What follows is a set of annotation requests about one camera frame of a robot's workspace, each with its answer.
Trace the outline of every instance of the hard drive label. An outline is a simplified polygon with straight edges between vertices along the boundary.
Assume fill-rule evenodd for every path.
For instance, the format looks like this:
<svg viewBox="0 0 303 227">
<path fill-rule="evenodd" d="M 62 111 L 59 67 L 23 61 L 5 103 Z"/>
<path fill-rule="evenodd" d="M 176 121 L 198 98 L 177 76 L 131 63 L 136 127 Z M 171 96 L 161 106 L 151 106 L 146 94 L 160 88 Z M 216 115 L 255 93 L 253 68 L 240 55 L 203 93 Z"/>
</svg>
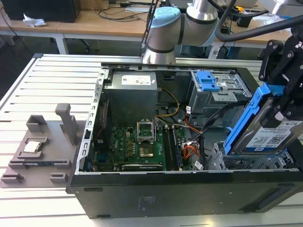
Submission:
<svg viewBox="0 0 303 227">
<path fill-rule="evenodd" d="M 275 129 L 261 127 L 246 148 L 253 151 L 277 148 L 291 134 L 290 129 L 301 123 L 302 121 L 284 121 Z"/>
</svg>

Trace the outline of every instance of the motherboard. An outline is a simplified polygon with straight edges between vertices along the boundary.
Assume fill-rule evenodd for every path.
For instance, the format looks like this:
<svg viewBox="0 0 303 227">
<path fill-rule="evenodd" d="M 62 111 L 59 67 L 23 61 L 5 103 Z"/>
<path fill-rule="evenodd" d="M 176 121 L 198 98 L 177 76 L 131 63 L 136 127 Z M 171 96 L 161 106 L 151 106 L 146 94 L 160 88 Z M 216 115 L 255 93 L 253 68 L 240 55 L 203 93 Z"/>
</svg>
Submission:
<svg viewBox="0 0 303 227">
<path fill-rule="evenodd" d="M 152 136 L 152 141 L 141 140 Z M 181 127 L 113 127 L 108 149 L 95 149 L 93 171 L 167 171 L 178 170 L 182 163 Z"/>
</svg>

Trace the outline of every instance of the ram slot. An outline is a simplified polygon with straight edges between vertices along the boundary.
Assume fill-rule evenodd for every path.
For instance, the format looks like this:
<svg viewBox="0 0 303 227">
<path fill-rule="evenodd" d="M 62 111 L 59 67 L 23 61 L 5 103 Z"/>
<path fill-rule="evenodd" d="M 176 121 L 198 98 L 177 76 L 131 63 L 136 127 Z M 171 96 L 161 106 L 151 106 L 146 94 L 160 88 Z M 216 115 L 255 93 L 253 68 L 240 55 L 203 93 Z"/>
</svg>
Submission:
<svg viewBox="0 0 303 227">
<path fill-rule="evenodd" d="M 165 129 L 163 127 L 163 142 L 164 142 L 164 151 L 165 151 L 165 162 L 166 169 L 168 171 L 171 170 L 179 170 L 175 144 L 174 144 L 174 134 L 171 130 Z"/>
</svg>

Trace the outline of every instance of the yellow wire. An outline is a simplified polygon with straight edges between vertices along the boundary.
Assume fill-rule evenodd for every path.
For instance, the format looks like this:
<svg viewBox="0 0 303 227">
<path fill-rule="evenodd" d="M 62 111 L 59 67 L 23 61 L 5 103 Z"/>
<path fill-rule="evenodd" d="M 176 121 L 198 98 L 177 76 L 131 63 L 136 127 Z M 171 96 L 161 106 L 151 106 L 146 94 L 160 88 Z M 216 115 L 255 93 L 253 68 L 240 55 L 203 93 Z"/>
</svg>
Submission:
<svg viewBox="0 0 303 227">
<path fill-rule="evenodd" d="M 178 113 L 178 111 L 179 111 L 179 102 L 178 102 L 178 100 L 176 99 L 176 97 L 170 92 L 170 91 L 168 91 L 167 89 L 165 89 L 165 88 L 162 88 L 162 90 L 164 90 L 164 91 L 166 91 L 166 92 L 168 92 L 173 98 L 174 98 L 174 100 L 176 101 L 176 103 L 177 103 L 177 109 L 176 109 L 176 111 L 174 112 L 174 113 L 170 113 L 170 114 L 159 114 L 159 115 L 155 115 L 156 117 L 171 117 L 171 116 L 174 116 L 175 114 L 177 114 Z"/>
</svg>

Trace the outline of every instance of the wooden desk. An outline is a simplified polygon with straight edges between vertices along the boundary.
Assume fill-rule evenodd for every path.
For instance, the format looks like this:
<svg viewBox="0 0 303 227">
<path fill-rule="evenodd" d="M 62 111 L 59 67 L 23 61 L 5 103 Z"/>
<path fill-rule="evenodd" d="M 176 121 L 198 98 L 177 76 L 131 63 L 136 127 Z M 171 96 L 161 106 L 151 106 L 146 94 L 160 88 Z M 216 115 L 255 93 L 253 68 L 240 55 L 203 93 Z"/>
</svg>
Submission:
<svg viewBox="0 0 303 227">
<path fill-rule="evenodd" d="M 14 31 L 29 31 L 29 32 L 57 32 L 58 26 L 61 22 L 47 22 L 45 26 L 37 26 L 37 27 L 30 27 L 23 23 L 22 20 L 10 20 L 8 15 L 4 13 L 2 10 L 3 16 L 9 26 L 13 28 Z M 5 23 L 2 16 L 0 16 L 0 30 L 9 30 L 9 26 Z"/>
<path fill-rule="evenodd" d="M 26 26 L 22 21 L 10 21 L 5 14 L 5 18 L 11 27 L 20 36 L 38 36 L 38 37 L 52 37 L 56 39 L 59 52 L 61 54 L 68 54 L 65 38 L 76 39 L 94 39 L 94 40 L 120 40 L 120 41 L 141 41 L 143 36 L 146 22 L 147 13 L 141 14 L 138 17 L 143 20 L 135 20 L 129 22 L 113 21 L 101 18 L 97 15 L 97 11 L 83 10 L 75 23 L 60 23 L 47 21 L 46 26 L 38 26 L 31 28 Z M 103 16 L 110 18 L 119 18 L 131 16 L 132 12 L 125 12 L 123 9 L 108 9 L 106 14 L 101 13 Z M 236 22 L 232 23 L 232 31 L 234 33 L 246 31 L 263 25 L 263 22 L 251 20 L 248 28 L 238 27 Z M 14 35 L 9 27 L 0 17 L 0 34 Z M 291 33 L 288 31 L 279 31 L 266 35 L 261 35 L 245 40 L 237 41 L 232 44 L 236 47 L 251 47 L 251 48 L 265 48 L 268 40 L 278 39 L 282 42 L 290 37 Z M 222 42 L 215 40 L 212 45 L 209 58 L 216 58 Z"/>
<path fill-rule="evenodd" d="M 263 21 L 257 21 L 257 20 L 252 19 L 249 27 L 245 28 L 245 27 L 238 27 L 237 23 L 235 21 L 233 21 L 231 31 L 234 33 L 239 33 L 239 32 L 244 32 L 247 30 L 254 29 L 256 27 L 261 27 L 263 25 L 264 25 Z M 235 43 L 232 43 L 232 46 L 263 49 L 263 48 L 266 48 L 268 41 L 271 39 L 277 39 L 284 43 L 290 36 L 291 36 L 290 32 L 288 32 L 286 30 L 282 30 L 282 31 L 272 32 L 269 34 L 260 35 L 260 36 L 249 38 L 249 39 L 239 40 L 239 41 L 236 41 Z M 216 59 L 222 45 L 223 45 L 223 43 L 220 42 L 218 39 L 216 39 L 212 44 L 212 48 L 210 50 L 208 58 Z"/>
<path fill-rule="evenodd" d="M 108 9 L 105 13 L 100 14 L 104 17 L 110 18 L 120 18 L 133 16 L 132 12 L 121 12 L 124 9 Z M 139 18 L 143 20 L 135 20 L 130 22 L 119 22 L 108 20 L 99 17 L 97 11 L 83 10 L 75 23 L 61 23 L 57 27 L 57 32 L 59 33 L 74 33 L 74 34 L 88 34 L 88 35 L 116 35 L 116 36 L 139 36 L 142 37 L 146 27 L 147 13 L 138 15 Z"/>
</svg>

